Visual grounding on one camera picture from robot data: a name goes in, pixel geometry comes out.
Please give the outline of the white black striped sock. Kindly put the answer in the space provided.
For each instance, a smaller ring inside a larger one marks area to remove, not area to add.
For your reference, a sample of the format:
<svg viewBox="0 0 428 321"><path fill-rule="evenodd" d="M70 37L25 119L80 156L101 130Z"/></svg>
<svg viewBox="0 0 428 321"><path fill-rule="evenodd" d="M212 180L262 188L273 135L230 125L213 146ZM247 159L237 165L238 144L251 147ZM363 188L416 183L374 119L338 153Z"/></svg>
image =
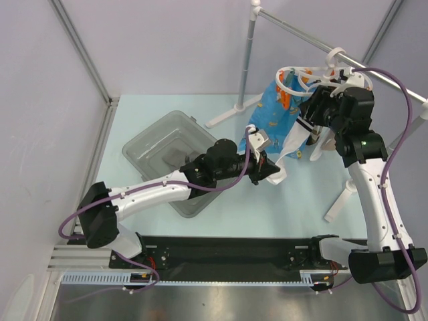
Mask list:
<svg viewBox="0 0 428 321"><path fill-rule="evenodd" d="M297 117L284 140L280 157L275 163L280 171L266 178L270 184L278 185L287 177L285 157L298 150L307 141L313 129L314 125L311 122L304 120L301 116Z"/></svg>

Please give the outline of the beige sock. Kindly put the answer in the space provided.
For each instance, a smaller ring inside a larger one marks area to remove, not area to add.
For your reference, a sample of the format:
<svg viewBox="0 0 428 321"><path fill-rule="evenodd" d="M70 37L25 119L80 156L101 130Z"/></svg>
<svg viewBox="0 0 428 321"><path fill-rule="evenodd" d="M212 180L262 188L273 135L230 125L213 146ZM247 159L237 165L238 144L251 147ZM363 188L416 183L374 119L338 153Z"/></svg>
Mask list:
<svg viewBox="0 0 428 321"><path fill-rule="evenodd" d="M322 150L333 151L336 149L336 141L334 138L330 138L324 142L322 145Z"/></svg>

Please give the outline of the grey sock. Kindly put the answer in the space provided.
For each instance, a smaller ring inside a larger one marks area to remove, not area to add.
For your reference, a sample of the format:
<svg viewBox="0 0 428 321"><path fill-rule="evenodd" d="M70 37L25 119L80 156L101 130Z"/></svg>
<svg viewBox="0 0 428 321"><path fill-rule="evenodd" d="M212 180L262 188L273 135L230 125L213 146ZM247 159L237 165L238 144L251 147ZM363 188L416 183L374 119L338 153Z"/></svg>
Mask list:
<svg viewBox="0 0 428 321"><path fill-rule="evenodd" d="M180 167L186 163L188 155L177 148L172 148L162 157L162 160L171 167Z"/></svg>

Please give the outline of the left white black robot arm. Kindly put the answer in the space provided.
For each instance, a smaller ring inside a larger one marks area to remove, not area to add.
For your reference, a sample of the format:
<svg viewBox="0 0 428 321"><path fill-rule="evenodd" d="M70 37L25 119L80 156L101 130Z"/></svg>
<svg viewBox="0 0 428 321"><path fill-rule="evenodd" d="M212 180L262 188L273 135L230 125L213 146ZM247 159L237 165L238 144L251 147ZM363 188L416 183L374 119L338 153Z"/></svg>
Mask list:
<svg viewBox="0 0 428 321"><path fill-rule="evenodd" d="M104 182L93 184L78 207L78 219L85 244L90 249L107 247L121 254L134 268L146 263L147 251L136 232L120 222L142 210L175 201L186 201L223 191L218 182L237 183L244 176L256 185L280 171L265 151L247 145L238 154L237 145L218 140L206 153L163 177L139 185L113 188Z"/></svg>

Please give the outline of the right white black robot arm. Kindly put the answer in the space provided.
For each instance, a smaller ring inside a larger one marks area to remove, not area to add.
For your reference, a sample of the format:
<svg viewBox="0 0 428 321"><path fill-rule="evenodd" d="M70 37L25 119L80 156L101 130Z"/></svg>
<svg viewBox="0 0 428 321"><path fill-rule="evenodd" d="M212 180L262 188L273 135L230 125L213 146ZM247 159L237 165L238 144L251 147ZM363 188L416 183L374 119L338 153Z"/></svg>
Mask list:
<svg viewBox="0 0 428 321"><path fill-rule="evenodd" d="M415 247L399 215L383 138L370 129L373 92L349 87L335 96L333 90L318 86L300 108L304 120L334 133L336 151L358 192L367 246L352 247L337 237L326 238L309 250L309 262L325 268L336 261L347 266L359 284L405 279L412 269L427 263L427 252Z"/></svg>

